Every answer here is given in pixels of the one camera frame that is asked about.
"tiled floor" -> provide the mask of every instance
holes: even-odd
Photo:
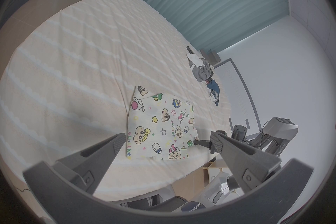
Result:
[[[81,0],[29,0],[20,7],[0,29],[0,76],[2,76],[15,49],[45,20],[52,15],[77,3]],[[48,214],[42,209],[27,189],[28,186],[19,180],[0,156],[0,167],[3,173],[17,191],[21,198],[31,207],[39,217],[47,217]]]

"pink mouth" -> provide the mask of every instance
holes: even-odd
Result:
[[[136,101],[133,101],[131,104],[132,108],[135,110],[138,108],[138,103]]]

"blue clothing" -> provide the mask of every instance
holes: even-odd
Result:
[[[218,102],[219,102],[219,86],[218,84],[216,83],[216,81],[213,79],[211,80],[211,82],[208,83],[207,87],[215,92],[217,92],[218,94],[218,99],[217,101],[215,102],[215,104],[218,106]]]

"bed sheet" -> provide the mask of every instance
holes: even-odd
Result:
[[[82,0],[61,10],[17,48],[1,78],[3,159],[23,180],[22,171],[41,160],[52,164],[127,133],[136,85],[191,100],[200,139],[217,129],[229,132],[224,89],[215,74],[221,92],[216,107],[206,83],[193,77],[186,46],[193,49],[142,0]],[[213,157],[200,146],[190,152],[179,161],[128,160],[125,144],[94,196],[115,201],[145,194]]]

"white wall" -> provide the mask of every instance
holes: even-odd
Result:
[[[336,70],[336,18],[328,0],[289,0],[291,16],[322,46]]]
[[[261,125],[271,117],[289,118],[299,125],[298,134],[280,157],[283,164],[297,158],[314,167],[314,172],[288,217],[317,190],[336,154],[333,67],[311,33],[291,16],[219,56],[222,60],[233,59],[251,93]]]

